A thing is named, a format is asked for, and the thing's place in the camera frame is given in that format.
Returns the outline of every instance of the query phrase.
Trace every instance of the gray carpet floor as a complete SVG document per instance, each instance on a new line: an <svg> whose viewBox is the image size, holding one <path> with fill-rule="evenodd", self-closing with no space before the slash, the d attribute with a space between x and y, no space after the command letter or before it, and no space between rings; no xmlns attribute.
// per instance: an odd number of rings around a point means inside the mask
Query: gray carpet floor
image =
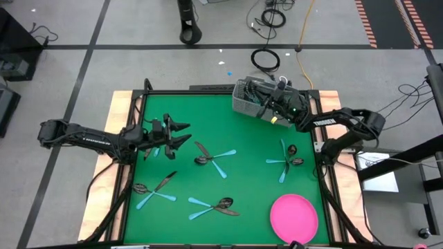
<svg viewBox="0 0 443 249"><path fill-rule="evenodd" d="M202 44L263 44L245 24L255 0L231 0L202 6L195 1ZM91 41L104 0L16 0L4 7L26 29L32 23L46 25L60 38L56 45L86 45ZM286 13L287 25L271 44L295 44L309 1L300 0ZM251 12L248 22L259 17L262 7ZM177 3L174 0L111 0L97 44L180 44ZM306 44L369 44L353 0L318 0L309 18ZM251 49L203 50L95 50L89 62L71 122L103 129L113 91L141 89L150 79L155 89L187 89L193 84L234 84L246 75L265 77L251 63ZM295 52L275 49L281 58L276 75L284 75L299 89L309 84L298 67ZM432 51L443 62L443 51ZM34 79L11 82L21 102L7 136L0 139L0 243L16 248L20 234L46 167L49 150L39 146L39 123L62 118L84 61L85 50L45 50ZM273 58L259 56L261 64ZM422 50L304 50L303 66L315 88L337 90L344 107L376 111L400 97L400 84L418 86L426 76L428 60ZM409 106L396 110L386 126L412 115ZM432 103L410 122L383 132L380 147L407 149L442 133L442 123ZM80 148L62 148L37 217L28 246L75 243L84 212L87 185L96 154ZM429 178L434 169L426 168ZM437 219L443 228L443 193L433 193ZM426 241L417 230L426 227L422 205L366 200L370 225L384 243L413 246Z"/></svg>

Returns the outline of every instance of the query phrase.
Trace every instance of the wire basket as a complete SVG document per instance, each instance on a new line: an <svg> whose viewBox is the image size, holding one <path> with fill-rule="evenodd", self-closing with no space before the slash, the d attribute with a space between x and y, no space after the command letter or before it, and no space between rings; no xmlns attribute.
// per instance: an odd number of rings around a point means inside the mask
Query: wire basket
<svg viewBox="0 0 443 249"><path fill-rule="evenodd" d="M244 98L244 87L246 86L246 83L250 80L256 80L259 82L263 81L262 79L258 79L258 78L250 77L250 76L247 76L246 79L244 79L244 80L238 80L237 84L235 84L235 88L233 91L233 110L238 113L246 114L251 117L256 117L261 106L259 104L254 103L254 102L249 102L249 101L246 101L243 99ZM276 82L266 81L266 83L272 83L272 84L277 85ZM266 109L266 111L264 112L264 115L262 116L262 119L270 122L273 117L274 117L274 115L272 113L272 110ZM282 116L276 115L276 117L279 118L279 120L277 120L274 124L283 125L286 127L290 127L292 125L286 119L282 118Z"/></svg>

